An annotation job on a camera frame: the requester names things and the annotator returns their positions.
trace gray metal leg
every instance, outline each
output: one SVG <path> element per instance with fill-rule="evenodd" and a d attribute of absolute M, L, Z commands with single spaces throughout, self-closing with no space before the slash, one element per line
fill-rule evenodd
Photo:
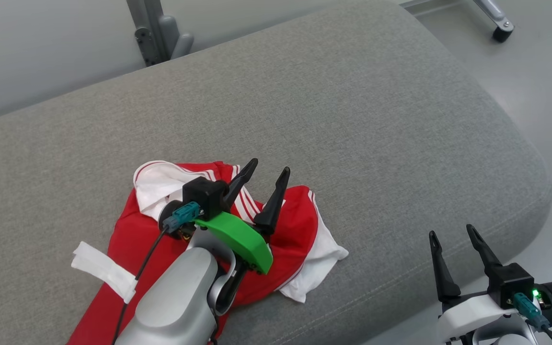
<path fill-rule="evenodd" d="M 161 0 L 127 0 L 136 24 L 136 42 L 146 66 L 188 54 L 193 35 L 180 34 L 176 20 L 163 14 Z"/>
<path fill-rule="evenodd" d="M 498 42 L 506 41 L 513 29 L 515 29 L 515 26 L 506 18 L 506 14 L 500 9 L 495 0 L 474 0 L 474 2 L 497 25 L 497 29 L 493 32 L 493 38 Z"/>

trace gray sofa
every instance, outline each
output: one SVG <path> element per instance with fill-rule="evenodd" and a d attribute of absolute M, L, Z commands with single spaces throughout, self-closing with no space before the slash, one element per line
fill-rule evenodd
<path fill-rule="evenodd" d="M 307 303 L 239 308 L 221 345 L 352 345 L 436 299 L 427 233 L 457 282 L 482 275 L 465 231 L 498 257 L 537 234 L 552 200 L 538 153 L 404 9 L 363 0 L 279 24 L 0 117 L 0 344 L 66 342 L 149 160 L 260 164 L 316 192 L 350 251 Z"/>

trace green 3d-printed part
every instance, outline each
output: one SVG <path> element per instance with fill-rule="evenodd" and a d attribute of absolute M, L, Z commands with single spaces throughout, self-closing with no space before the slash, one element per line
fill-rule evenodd
<path fill-rule="evenodd" d="M 221 212 L 208 221 L 195 219 L 195 224 L 208 228 L 257 271 L 267 274 L 272 266 L 274 258 L 263 237 L 233 214 Z"/>

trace white fabric strip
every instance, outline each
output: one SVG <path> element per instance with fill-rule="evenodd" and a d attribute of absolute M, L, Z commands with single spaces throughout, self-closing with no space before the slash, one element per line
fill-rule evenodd
<path fill-rule="evenodd" d="M 138 284 L 136 277 L 131 272 L 118 266 L 110 257 L 85 242 L 80 242 L 74 254 L 73 268 L 103 280 L 125 303 L 131 301 L 133 295 L 136 294 L 136 284 Z"/>

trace caster wheel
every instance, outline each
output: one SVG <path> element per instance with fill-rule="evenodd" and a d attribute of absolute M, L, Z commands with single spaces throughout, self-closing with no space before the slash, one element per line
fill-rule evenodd
<path fill-rule="evenodd" d="M 504 43 L 513 31 L 514 30 L 504 31 L 500 28 L 496 28 L 495 31 L 493 31 L 493 39 L 497 42 Z"/>

